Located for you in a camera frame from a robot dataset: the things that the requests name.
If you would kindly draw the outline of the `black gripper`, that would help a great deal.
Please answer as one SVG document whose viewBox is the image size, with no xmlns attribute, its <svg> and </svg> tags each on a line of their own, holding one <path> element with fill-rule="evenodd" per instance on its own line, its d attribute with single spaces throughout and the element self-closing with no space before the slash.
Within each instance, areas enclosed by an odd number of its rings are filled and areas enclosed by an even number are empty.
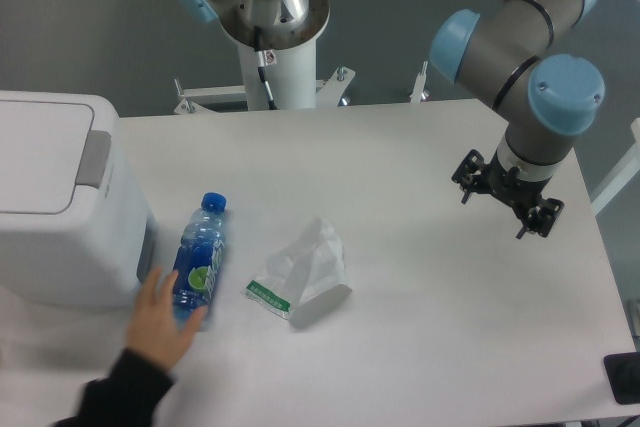
<svg viewBox="0 0 640 427">
<path fill-rule="evenodd" d="M 541 196 L 549 179 L 527 181 L 520 179 L 512 170 L 514 168 L 503 168 L 497 154 L 487 164 L 484 157 L 472 149 L 456 168 L 451 180 L 463 192 L 462 204 L 466 204 L 473 194 L 481 194 L 490 195 L 510 207 L 522 223 L 517 239 L 522 239 L 527 233 L 546 238 L 565 204 L 559 199 Z"/>
</svg>

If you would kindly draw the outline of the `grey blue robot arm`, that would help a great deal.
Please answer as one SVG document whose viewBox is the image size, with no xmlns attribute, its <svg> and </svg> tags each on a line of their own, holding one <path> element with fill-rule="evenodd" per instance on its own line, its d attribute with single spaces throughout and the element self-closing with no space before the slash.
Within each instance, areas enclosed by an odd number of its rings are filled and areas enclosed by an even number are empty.
<svg viewBox="0 0 640 427">
<path fill-rule="evenodd" d="M 492 158 L 469 151 L 452 180 L 465 199 L 489 195 L 509 207 L 520 236 L 550 234 L 564 204 L 543 191 L 605 97 L 591 62 L 546 53 L 597 1 L 500 0 L 491 16 L 459 10 L 431 44 L 430 64 L 507 123 Z"/>
</svg>

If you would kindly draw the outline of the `black sleeved forearm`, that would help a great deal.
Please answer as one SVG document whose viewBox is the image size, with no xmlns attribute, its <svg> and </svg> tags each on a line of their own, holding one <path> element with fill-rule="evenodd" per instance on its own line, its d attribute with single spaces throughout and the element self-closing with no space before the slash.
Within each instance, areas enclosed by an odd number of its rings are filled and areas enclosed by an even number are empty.
<svg viewBox="0 0 640 427">
<path fill-rule="evenodd" d="M 174 383 L 165 370 L 124 348 L 106 377 L 85 384 L 75 414 L 52 426 L 153 426 Z"/>
</svg>

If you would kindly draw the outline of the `person's bare hand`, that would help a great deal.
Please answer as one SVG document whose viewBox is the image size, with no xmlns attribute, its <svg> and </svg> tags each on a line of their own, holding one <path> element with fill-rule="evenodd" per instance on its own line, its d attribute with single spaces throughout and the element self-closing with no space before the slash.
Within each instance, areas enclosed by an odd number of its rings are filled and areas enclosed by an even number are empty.
<svg viewBox="0 0 640 427">
<path fill-rule="evenodd" d="M 173 286 L 177 273 L 165 277 L 160 267 L 151 270 L 136 298 L 126 329 L 125 348 L 163 372 L 171 371 L 184 357 L 208 313 L 196 308 L 182 327 L 173 314 Z"/>
</svg>

